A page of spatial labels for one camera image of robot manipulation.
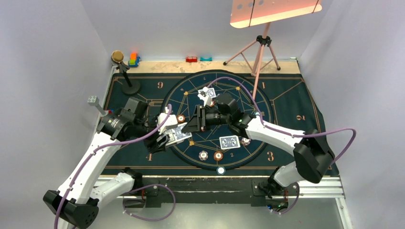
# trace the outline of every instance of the poker mat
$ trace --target poker mat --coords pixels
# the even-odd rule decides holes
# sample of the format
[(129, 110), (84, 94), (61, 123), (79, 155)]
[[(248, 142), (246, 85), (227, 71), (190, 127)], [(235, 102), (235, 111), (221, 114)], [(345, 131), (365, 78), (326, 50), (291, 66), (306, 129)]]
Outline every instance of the poker mat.
[[(231, 73), (224, 70), (208, 70), (198, 73), (129, 73), (131, 79), (141, 83), (136, 97), (149, 104), (146, 115), (161, 113), (167, 104), (172, 105), (177, 116), (192, 117), (195, 106), (202, 105), (198, 90), (215, 78), (227, 76), (241, 82), (252, 93), (254, 80), (247, 73)], [(115, 110), (124, 107), (129, 96), (122, 93), (124, 77), (113, 75), (104, 108)], [(213, 84), (215, 93), (228, 93), (237, 100), (243, 112), (255, 114), (250, 98), (237, 83), (219, 80)], [(271, 123), (307, 131), (325, 131), (321, 112), (316, 107), (301, 74), (260, 74), (255, 101), (263, 118)], [(108, 162), (102, 175), (116, 175), (130, 167), (144, 175), (157, 176), (217, 176), (218, 166), (224, 166), (227, 176), (270, 175), (278, 166), (294, 160), (289, 153), (272, 145), (252, 140), (249, 145), (227, 150), (220, 149), (219, 137), (233, 135), (226, 125), (213, 126), (210, 130), (193, 133), (191, 138), (170, 147), (166, 152), (150, 154), (142, 142), (122, 146)], [(205, 151), (208, 158), (200, 160)], [(222, 152), (223, 159), (216, 161), (213, 154)], [(333, 165), (329, 176), (338, 176)]]

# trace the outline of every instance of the circular game board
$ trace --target circular game board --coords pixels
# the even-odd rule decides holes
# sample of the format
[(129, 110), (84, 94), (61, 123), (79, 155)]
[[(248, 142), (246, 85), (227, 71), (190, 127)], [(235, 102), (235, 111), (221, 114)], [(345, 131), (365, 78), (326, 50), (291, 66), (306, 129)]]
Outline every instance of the circular game board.
[[(173, 114), (177, 116), (183, 115), (185, 121), (188, 122), (194, 113), (195, 106), (203, 104), (202, 100), (197, 96), (198, 90), (202, 89), (212, 80), (223, 76), (238, 80), (252, 92), (254, 84), (240, 75), (223, 70), (203, 71), (191, 74), (178, 82), (166, 95), (161, 110), (163, 111), (167, 104), (171, 104)], [(241, 111), (250, 114), (256, 112), (249, 96), (237, 83), (226, 79), (220, 80), (214, 83), (213, 88), (216, 95), (223, 93), (230, 94), (237, 100)], [(260, 88), (257, 89), (255, 101), (263, 114), (263, 118), (273, 123), (272, 106), (266, 94)], [(186, 139), (184, 142), (171, 147), (171, 149), (178, 157), (193, 166), (216, 170), (220, 166), (223, 166), (225, 169), (243, 166), (255, 159), (267, 145), (264, 142), (252, 140), (247, 146), (241, 144), (240, 148), (221, 150), (219, 137), (230, 135), (234, 134), (231, 133), (227, 125), (212, 126), (209, 131), (193, 133), (192, 138)], [(208, 153), (208, 158), (205, 160), (201, 160), (199, 157), (202, 151)], [(214, 159), (214, 154), (217, 151), (223, 154), (223, 158), (219, 161)]]

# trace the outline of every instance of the music stand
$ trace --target music stand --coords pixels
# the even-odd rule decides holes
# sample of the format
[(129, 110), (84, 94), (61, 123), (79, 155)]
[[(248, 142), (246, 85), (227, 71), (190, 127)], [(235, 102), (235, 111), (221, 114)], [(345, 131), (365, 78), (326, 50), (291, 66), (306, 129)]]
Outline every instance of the music stand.
[[(258, 35), (254, 41), (236, 53), (234, 56), (224, 62), (227, 65), (236, 56), (241, 55), (249, 66), (252, 76), (255, 76), (255, 86), (253, 88), (252, 96), (255, 98), (257, 91), (257, 84), (259, 82), (260, 70), (266, 67), (274, 60), (277, 70), (281, 67), (278, 64), (276, 55), (274, 54), (273, 47), (271, 46), (271, 39), (267, 35), (272, 21), (281, 19), (292, 18), (304, 14), (318, 12), (322, 9), (320, 5), (321, 0), (234, 0), (232, 3), (231, 25), (235, 28), (245, 28), (253, 25), (266, 24), (263, 35)], [(259, 50), (256, 54), (255, 63), (253, 67), (250, 66), (243, 52), (258, 42), (260, 44)], [(265, 46), (269, 47), (273, 58), (262, 65), (263, 53)]]
[(136, 79), (129, 79), (127, 71), (130, 67), (124, 64), (124, 54), (121, 51), (114, 51), (111, 54), (111, 60), (118, 66), (115, 68), (124, 76), (127, 84), (122, 84), (122, 92), (126, 95), (135, 95), (140, 91), (140, 82)]

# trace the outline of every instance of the robotic arm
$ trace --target robotic arm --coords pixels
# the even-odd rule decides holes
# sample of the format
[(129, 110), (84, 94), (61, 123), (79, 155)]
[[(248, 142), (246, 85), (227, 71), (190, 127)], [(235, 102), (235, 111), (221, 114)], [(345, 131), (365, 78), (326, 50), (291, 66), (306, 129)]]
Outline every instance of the robotic arm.
[[(45, 193), (44, 202), (56, 214), (62, 197), (66, 194), (67, 189), (70, 189), (63, 203), (61, 219), (58, 223), (59, 229), (71, 229), (75, 226), (81, 229), (89, 227), (99, 210), (113, 199), (144, 186), (142, 174), (126, 168), (114, 179), (94, 187), (107, 162), (120, 146), (107, 146), (97, 153), (94, 153), (94, 150), (99, 146), (122, 142), (131, 137), (144, 136), (160, 125), (168, 115), (166, 109), (166, 113), (152, 118), (143, 118), (147, 107), (147, 103), (136, 98), (129, 98), (124, 108), (104, 116), (79, 165), (57, 190), (48, 190)], [(159, 131), (144, 140), (148, 151), (151, 153), (165, 151), (167, 147), (184, 141), (185, 139), (178, 140), (175, 135), (171, 134), (175, 128), (178, 128), (177, 118), (175, 115), (170, 115)], [(75, 184), (70, 188), (70, 182), (79, 169), (81, 172), (76, 178)]]
[(237, 136), (266, 142), (294, 157), (294, 162), (278, 167), (267, 180), (268, 183), (259, 186), (269, 197), (283, 195), (286, 187), (297, 181), (319, 183), (335, 158), (324, 138), (293, 137), (293, 135), (315, 134), (316, 130), (304, 132), (264, 122), (274, 129), (291, 133), (285, 135), (266, 128), (259, 117), (241, 112), (236, 100), (230, 94), (217, 96), (218, 108), (207, 105), (211, 104), (211, 98), (204, 91), (199, 97), (206, 106), (196, 106), (194, 115), (182, 129), (183, 132), (201, 132), (210, 129), (212, 125), (228, 125), (231, 132)]

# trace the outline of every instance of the round black base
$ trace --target round black base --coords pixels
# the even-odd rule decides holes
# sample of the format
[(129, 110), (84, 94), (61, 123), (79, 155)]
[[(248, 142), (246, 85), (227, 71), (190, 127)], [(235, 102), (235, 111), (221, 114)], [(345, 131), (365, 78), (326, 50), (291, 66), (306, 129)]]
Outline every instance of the round black base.
[(140, 91), (140, 82), (139, 80), (130, 80), (132, 87), (128, 86), (127, 82), (124, 82), (122, 85), (122, 92), (126, 95), (135, 95)]

